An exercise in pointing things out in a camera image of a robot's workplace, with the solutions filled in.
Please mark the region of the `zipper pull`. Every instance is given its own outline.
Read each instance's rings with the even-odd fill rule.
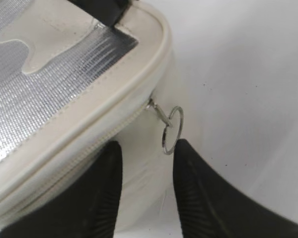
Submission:
[[[162,134],[162,148],[163,148],[163,152],[166,155],[171,155],[174,153],[175,150],[175,146],[176,143],[178,142],[178,140],[181,138],[182,135],[182,131],[183,131],[183,124],[184,124],[184,111],[182,109],[182,107],[180,106],[176,106],[172,109],[171,113],[169,114],[169,116],[167,116],[164,111],[162,110],[162,108],[154,102],[153,99],[149,100],[148,106],[147,106],[147,110],[153,108],[157,114],[157,116],[163,121],[163,123],[165,124],[165,128],[163,130],[163,134]],[[180,116],[180,125],[179,125],[179,130],[178,130],[178,134],[176,137],[175,142],[173,143],[173,146],[171,147],[171,149],[168,149],[167,146],[167,136],[168,136],[168,131],[170,128],[174,128],[171,120],[174,118],[174,115],[176,113],[179,113]]]

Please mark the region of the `zipper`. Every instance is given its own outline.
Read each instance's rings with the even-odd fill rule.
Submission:
[[[123,120],[112,130],[105,133],[105,135],[99,138],[94,144],[86,148],[78,157],[73,159],[68,166],[55,173],[55,176],[42,185],[39,190],[12,207],[9,211],[0,215],[0,227],[1,224],[6,224],[6,221],[12,217],[13,221],[9,221],[9,224],[26,216],[60,194],[60,191],[64,190],[65,185],[69,184],[69,181],[73,180],[73,177],[78,177],[77,173],[89,167],[92,163],[91,158],[94,157],[93,155],[97,156],[107,141],[130,125],[148,107],[149,102],[150,101],[147,100],[127,119]]]

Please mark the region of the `white surface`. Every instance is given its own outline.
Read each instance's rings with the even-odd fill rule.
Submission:
[[[138,223],[114,238],[182,238],[174,191],[171,187]]]
[[[173,29],[203,157],[298,222],[298,0],[147,1]]]
[[[97,20],[67,0],[35,0],[0,33],[0,43],[21,41],[29,48],[22,72],[34,73],[84,39]]]

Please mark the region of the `zipper tab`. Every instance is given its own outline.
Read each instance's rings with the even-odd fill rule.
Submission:
[[[182,107],[176,106],[172,109],[169,116],[166,116],[166,114],[161,109],[161,107],[157,103],[155,103],[153,99],[149,100],[147,110],[149,110],[150,108],[153,108],[155,110],[155,112],[157,113],[157,116],[159,117],[159,119],[162,120],[163,123],[165,124],[165,128],[164,128],[163,134],[162,134],[163,152],[166,155],[172,155],[174,153],[174,150],[175,150],[175,145],[176,145],[177,141],[181,138],[181,135],[182,135],[183,124],[184,124],[184,111],[183,111]],[[176,113],[178,113],[179,117],[180,117],[179,130],[178,130],[178,134],[176,136],[175,142],[173,143],[173,146],[171,147],[171,149],[168,149],[168,146],[167,146],[168,138],[167,138],[167,136],[168,136],[169,129],[173,128],[171,120],[174,118],[174,115]]]

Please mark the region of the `white backdrop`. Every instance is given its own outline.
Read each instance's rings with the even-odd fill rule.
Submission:
[[[201,130],[191,142],[237,188],[298,222],[298,0],[146,1],[174,32],[190,126]],[[178,226],[168,199],[155,237]]]

